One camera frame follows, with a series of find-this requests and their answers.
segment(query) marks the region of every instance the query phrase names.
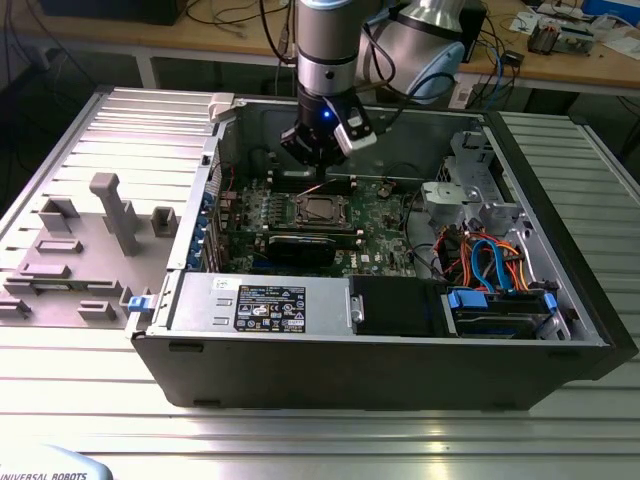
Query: wire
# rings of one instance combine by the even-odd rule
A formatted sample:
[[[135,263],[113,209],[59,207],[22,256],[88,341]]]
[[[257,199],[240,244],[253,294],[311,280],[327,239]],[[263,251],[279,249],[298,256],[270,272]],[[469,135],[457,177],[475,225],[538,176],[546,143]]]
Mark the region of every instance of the wire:
[[[231,168],[231,181],[229,182],[226,193],[229,193],[231,191],[231,187],[233,187],[233,181],[236,178],[236,169],[234,168],[234,166],[229,164],[229,168]]]
[[[93,78],[91,77],[91,75],[89,75],[87,73],[87,71],[82,68],[80,66],[80,64],[76,61],[75,58],[73,58],[73,56],[71,56],[71,54],[69,53],[69,50],[67,50],[64,45],[62,45],[62,43],[60,43],[60,41],[53,35],[53,33],[51,33],[49,31],[49,29],[44,25],[44,23],[42,23],[42,20],[40,20],[40,18],[38,17],[38,15],[36,15],[35,10],[33,9],[33,5],[31,5],[31,1],[30,0],[25,0],[25,3],[27,4],[27,8],[29,9],[29,12],[31,13],[31,16],[33,17],[33,19],[38,23],[38,25],[40,26],[40,28],[42,29],[42,31],[44,31],[47,36],[49,38],[51,38],[51,40],[53,40],[53,42],[58,46],[58,48],[60,50],[62,50],[68,57],[69,60],[71,60],[71,62],[76,66],[76,68],[78,69],[78,71],[80,73],[82,73],[87,80],[94,86],[97,87],[98,84],[95,82],[95,80],[93,80]]]
[[[396,78],[396,74],[398,73],[396,69],[396,64],[391,58],[391,55],[389,55],[375,40],[375,38],[373,38],[369,25],[365,23],[362,26],[362,31],[364,32],[365,36],[369,40],[369,49],[371,51],[371,58],[373,60],[373,64],[376,68],[376,73],[378,74],[378,77],[380,78],[380,80],[382,80],[386,84],[385,86],[389,86],[393,81],[393,79]],[[382,70],[380,69],[380,64],[378,63],[378,56],[376,55],[374,49],[378,50],[380,52],[380,55],[382,55],[384,59],[387,61],[387,63],[389,64],[389,68],[391,68],[391,74],[389,75],[389,78],[384,78],[384,76],[382,75]]]
[[[484,41],[485,44],[490,44],[490,42],[486,39],[482,37],[482,34],[485,35],[489,35],[491,37],[493,37],[494,40],[494,48],[496,50],[496,52],[498,53],[498,55],[500,57],[502,57],[502,54],[506,51],[504,42],[502,41],[502,39],[498,36],[498,34],[496,33],[496,27],[493,24],[493,21],[491,20],[490,17],[486,17],[486,21],[489,24],[489,27],[491,28],[491,32],[488,32],[487,30],[480,30],[480,38]],[[484,101],[484,91],[487,89],[487,87],[489,86],[489,83],[491,82],[491,79],[494,77],[496,71],[498,70],[498,63],[494,62],[493,60],[491,60],[491,63],[493,63],[494,65],[494,71],[491,73],[491,75],[489,75],[489,77],[487,78],[486,82],[484,83],[482,89],[480,90],[479,94],[475,94],[476,96],[474,97],[474,99],[471,101],[471,103],[469,104],[469,107],[472,107],[473,104],[476,102],[476,100],[478,98],[480,98],[481,102]],[[498,85],[496,84],[496,86],[494,86],[494,91],[498,88]]]
[[[632,109],[632,107],[627,105],[627,103],[625,103],[625,102],[629,102],[633,107],[638,108],[638,109],[640,109],[640,105],[636,105],[631,100],[629,100],[628,98],[625,98],[625,97],[616,97],[616,98],[620,102],[620,105],[622,105],[625,108],[625,110],[627,110],[629,113],[631,113],[631,115],[635,116],[636,118],[640,118],[640,113],[634,111]]]
[[[420,171],[420,169],[410,162],[396,162],[393,165],[390,165],[389,167],[387,167],[387,169],[384,170],[384,172],[382,172],[382,176],[388,177],[389,174],[394,170],[396,170],[398,167],[407,167],[413,170],[414,172],[416,172],[418,175],[420,175],[420,178],[424,178],[424,174]]]
[[[285,65],[291,65],[295,63],[295,59],[286,57],[285,55],[281,54],[278,51],[275,43],[273,43],[273,38],[271,38],[271,32],[269,31],[269,25],[267,24],[267,12],[264,8],[264,0],[258,0],[258,6],[260,7],[260,20],[262,21],[262,29],[264,30],[264,34],[267,37],[267,42],[269,42],[271,51]]]
[[[9,28],[11,30],[11,34],[13,35],[13,38],[18,45],[18,48],[22,52],[22,55],[24,57],[23,60],[25,60],[25,63],[31,65],[31,58],[27,54],[27,51],[24,48],[24,45],[22,45],[22,42],[20,41],[20,37],[18,37],[18,34],[16,33],[16,28],[13,24],[13,0],[7,0],[7,3],[11,4],[11,12],[9,13]]]
[[[419,100],[433,100],[435,98],[441,97],[442,95],[447,93],[452,88],[453,85],[455,85],[455,79],[451,75],[449,75],[449,74],[447,74],[445,72],[439,72],[439,73],[434,74],[434,75],[451,77],[450,80],[452,80],[452,85],[449,88],[447,88],[447,90],[445,90],[442,93],[439,93],[437,95],[424,95],[424,96],[416,95],[418,90],[420,90],[420,88],[431,79],[430,78],[431,75],[429,75],[428,77],[425,77],[420,82],[418,82],[418,85],[416,85],[412,89],[412,91],[410,91],[408,94],[404,93],[404,92],[401,92],[400,90],[394,88],[391,85],[391,82],[396,77],[397,68],[396,68],[395,62],[393,61],[393,58],[391,58],[391,56],[373,38],[373,35],[371,34],[371,29],[369,28],[368,25],[365,24],[362,27],[362,29],[363,29],[363,32],[364,32],[365,36],[369,40],[369,48],[370,48],[370,51],[371,51],[371,57],[373,59],[373,64],[375,66],[378,78],[380,78],[380,81],[381,81],[381,83],[372,84],[370,87],[374,87],[374,88],[383,87],[383,88],[386,88],[386,89],[390,90],[391,92],[395,93],[399,97],[402,97],[404,100],[407,100],[407,101],[411,101],[411,100],[419,101]],[[376,55],[376,52],[375,52],[376,50],[378,50],[382,54],[382,56],[385,58],[385,60],[389,64],[389,67],[391,69],[391,74],[389,75],[389,78],[384,78],[384,75],[382,74],[382,69],[380,68],[380,64],[378,63],[378,56]],[[366,91],[368,89],[369,88],[360,89],[360,91]]]
[[[510,265],[509,263],[506,264],[507,266],[507,270],[509,270],[509,273],[511,274],[511,279],[513,280],[513,286],[516,290],[520,290],[520,284],[518,282],[518,276],[516,275],[516,271],[514,269],[513,265]]]
[[[7,3],[4,7],[4,58],[6,62],[6,71],[7,71],[7,87],[11,85],[11,58],[9,57],[9,17],[11,16],[11,1],[7,0]]]
[[[398,120],[400,115],[402,115],[402,112],[404,112],[404,110],[409,106],[409,103],[411,103],[411,100],[414,98],[414,96],[418,92],[418,90],[420,90],[425,84],[427,84],[428,82],[430,82],[431,80],[433,80],[435,78],[447,78],[447,79],[449,79],[451,84],[447,87],[446,90],[444,90],[442,92],[439,92],[439,93],[434,94],[434,95],[429,95],[427,97],[421,97],[423,100],[441,97],[442,95],[447,93],[456,84],[456,79],[453,78],[453,75],[451,75],[450,73],[437,72],[437,73],[432,73],[431,75],[427,75],[426,77],[424,77],[422,80],[420,80],[418,83],[416,83],[414,85],[414,87],[411,89],[411,91],[409,92],[407,97],[400,104],[400,107],[398,107],[398,110],[396,110],[396,112],[393,114],[391,119],[387,122],[384,130],[381,131],[381,132],[377,132],[377,133],[379,135],[381,135],[381,134],[385,133],[386,131],[388,131],[391,128],[391,126],[396,122],[396,120]]]
[[[289,37],[291,35],[291,30],[290,30],[290,23],[291,23],[291,14],[293,12],[293,5],[295,3],[295,0],[289,0],[289,3],[287,5],[287,15],[284,21],[284,26],[282,27],[282,33],[280,34],[280,45],[278,45],[278,47],[282,46],[282,39],[284,38],[284,51],[282,53],[286,54],[287,51],[289,50]],[[278,65],[276,66],[276,75],[275,75],[275,79],[274,79],[274,93],[276,95],[276,97],[278,96],[278,82],[280,80],[280,68],[282,67],[282,61],[280,59],[278,59]]]
[[[406,240],[407,245],[409,247],[409,251],[413,254],[413,258],[418,260],[425,267],[427,267],[434,277],[439,277],[439,278],[441,278],[442,280],[444,280],[445,282],[448,283],[449,281],[446,279],[446,277],[444,275],[442,275],[442,273],[440,273],[438,271],[437,268],[435,268],[433,265],[430,265],[429,262],[427,262],[424,258],[422,258],[420,255],[418,255],[416,253],[416,249],[417,248],[422,247],[422,246],[431,246],[431,245],[420,244],[420,245],[418,245],[416,247],[413,247],[411,245],[411,241],[409,240],[409,217],[411,216],[411,211],[413,210],[413,205],[416,203],[416,199],[418,198],[418,195],[420,195],[420,190],[418,190],[413,195],[413,198],[411,199],[411,203],[409,204],[409,211],[407,212],[407,218],[404,221],[404,237],[405,237],[405,240]]]
[[[635,150],[632,145],[634,138],[638,135],[640,135],[640,118],[638,118],[638,120],[636,120],[636,122],[633,124],[631,130],[629,130],[629,133],[627,134],[627,137],[622,143],[622,147],[620,148],[620,157],[623,164],[625,163],[627,156],[630,155],[633,150]]]
[[[528,292],[529,286],[524,277],[524,262],[522,260],[520,260],[520,280],[522,280],[522,288]]]
[[[489,50],[491,50],[493,52],[493,54],[495,55],[496,64],[497,64],[496,68],[498,69],[498,80],[496,80],[496,86],[493,89],[493,93],[491,94],[491,97],[489,97],[489,102],[484,107],[485,110],[489,110],[489,107],[491,107],[493,102],[496,100],[496,93],[498,93],[498,90],[500,89],[500,81],[502,80],[503,69],[502,69],[502,60],[500,60],[500,54],[498,53],[498,51],[494,47],[492,47],[491,45],[486,45],[486,47]]]
[[[487,279],[482,276],[482,274],[480,273],[480,268],[478,266],[478,254],[480,253],[482,246],[485,244],[491,247],[491,249],[493,250],[493,255],[496,258],[496,273],[498,274],[498,281],[500,282],[500,286],[504,290],[511,290],[512,285],[509,283],[509,278],[506,276],[504,272],[504,263],[502,260],[502,253],[500,252],[500,247],[493,240],[483,238],[481,240],[478,240],[473,246],[473,250],[471,252],[471,269],[473,271],[473,275],[478,279],[480,283],[482,283],[485,287],[487,287],[489,292],[491,293],[495,292],[493,285],[491,285],[487,281]]]
[[[468,247],[466,240],[463,239],[462,242],[460,242],[460,259],[462,260],[462,285],[465,287],[468,287],[471,281],[469,274],[469,258],[467,256]]]
[[[556,5],[554,5],[554,0],[551,0],[548,3],[549,3],[549,5],[551,5],[551,9],[555,12],[556,16],[561,17],[561,18],[570,18],[570,19],[574,20],[574,17],[572,17],[571,14],[574,12],[574,10],[576,8],[578,8],[578,0],[573,0],[573,6],[571,7],[571,11],[569,13],[564,13],[564,12],[560,12],[560,11],[556,10],[556,6],[561,7],[562,5],[565,4],[562,1],[555,2]]]
[[[331,180],[327,180],[326,182],[323,183],[319,183],[318,185],[314,185],[311,188],[306,189],[304,192],[299,193],[298,195],[296,195],[296,198],[300,198],[303,195],[308,195],[311,192],[315,192],[316,190],[320,190],[322,187],[324,187],[325,185],[329,185],[330,183],[335,182],[336,180],[338,180],[337,178],[332,178]]]
[[[201,18],[198,18],[196,16],[194,16],[191,13],[191,9],[193,7],[195,7],[197,4],[199,4],[202,0],[195,0],[195,2],[193,2],[191,5],[189,5],[186,8],[186,15],[188,18],[190,18],[191,20],[193,20],[194,22],[198,22],[198,23],[202,23],[203,25],[235,25],[238,23],[242,23],[242,22],[248,22],[249,20],[253,20],[254,18],[259,18],[260,14],[254,14],[251,15],[249,17],[245,17],[245,18],[238,18],[236,20],[229,20],[229,21],[221,21],[221,22],[216,22],[216,21],[209,21],[209,20],[202,20]],[[285,10],[287,8],[287,5],[285,5],[284,7],[278,7],[278,8],[274,8],[273,10],[267,10],[265,12],[265,14],[270,14],[270,13],[276,13],[276,12],[281,12],[283,10]]]
[[[246,10],[248,8],[253,7],[256,3],[258,3],[258,0],[254,0],[249,5],[246,5],[244,7],[224,8],[217,12],[213,10],[214,3],[215,3],[215,0],[211,0],[211,17],[213,18],[214,22],[218,22],[218,23],[214,24],[213,26],[219,30],[222,30],[223,32],[236,35],[238,38],[243,38],[243,39],[247,38],[247,35],[241,31],[245,27],[243,23],[231,23],[227,25],[225,21],[222,19],[222,17],[220,17],[220,15],[226,12]]]

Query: blue cable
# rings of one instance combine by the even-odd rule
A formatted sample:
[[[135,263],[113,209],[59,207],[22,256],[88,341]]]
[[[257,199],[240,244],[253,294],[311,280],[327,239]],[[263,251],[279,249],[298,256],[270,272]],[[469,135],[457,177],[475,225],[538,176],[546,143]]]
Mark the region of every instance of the blue cable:
[[[489,50],[491,50],[493,55],[496,57],[496,68],[498,69],[498,81],[496,82],[496,87],[493,89],[493,93],[491,94],[491,97],[489,97],[489,102],[487,103],[487,106],[484,107],[485,110],[489,110],[489,107],[491,106],[491,104],[493,104],[493,102],[496,99],[496,94],[498,93],[499,90],[502,90],[500,86],[500,82],[502,81],[502,60],[500,60],[500,55],[498,55],[498,51],[494,47],[483,42],[478,42],[478,43],[480,45],[484,45]]]
[[[500,287],[504,290],[511,291],[513,290],[513,285],[511,285],[511,280],[509,280],[509,276],[504,271],[504,263],[502,259],[502,253],[500,252],[500,247],[496,245],[496,242],[492,240],[482,239],[478,240],[476,244],[473,246],[473,250],[471,251],[471,269],[473,270],[473,275],[480,281],[482,285],[487,287],[489,293],[495,293],[496,290],[493,288],[486,278],[482,276],[480,273],[480,268],[478,267],[478,254],[480,253],[480,249],[484,244],[489,245],[493,249],[493,254],[496,257],[496,272],[498,274],[498,281],[500,282]]]

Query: motherboard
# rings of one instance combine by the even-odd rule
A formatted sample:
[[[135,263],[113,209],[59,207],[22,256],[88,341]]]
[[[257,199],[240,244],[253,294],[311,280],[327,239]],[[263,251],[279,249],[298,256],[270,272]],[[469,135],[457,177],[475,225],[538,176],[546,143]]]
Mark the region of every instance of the motherboard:
[[[266,180],[238,183],[221,194],[212,222],[220,271],[413,277],[407,197],[386,180],[336,180],[308,193]]]

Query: green circuit board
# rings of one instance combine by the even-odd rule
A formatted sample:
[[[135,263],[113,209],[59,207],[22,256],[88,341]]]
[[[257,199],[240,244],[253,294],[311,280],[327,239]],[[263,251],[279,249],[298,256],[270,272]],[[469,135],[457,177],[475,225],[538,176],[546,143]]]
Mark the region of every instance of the green circuit board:
[[[227,273],[342,277],[354,274],[415,276],[401,229],[407,195],[382,181],[359,181],[350,195],[281,193],[253,181],[232,194],[223,218]],[[264,244],[271,235],[329,238],[337,244],[331,266],[285,267],[271,263]]]

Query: electronics on desk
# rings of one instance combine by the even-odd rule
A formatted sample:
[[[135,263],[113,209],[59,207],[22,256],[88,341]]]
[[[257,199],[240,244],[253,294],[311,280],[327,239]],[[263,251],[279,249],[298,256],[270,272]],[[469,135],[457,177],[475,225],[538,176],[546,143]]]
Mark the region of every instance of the electronics on desk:
[[[45,15],[173,25],[188,0],[40,0]]]
[[[487,16],[487,9],[480,0],[467,0],[460,12],[460,26],[462,35],[460,41],[464,45],[463,63],[469,63],[473,55],[473,49],[480,36],[482,24]]]
[[[527,41],[529,51],[541,55],[552,51],[587,54],[594,44],[595,37],[586,26],[551,18],[541,18]]]
[[[587,15],[615,15],[631,25],[640,25],[640,3],[628,0],[584,0],[582,11]]]

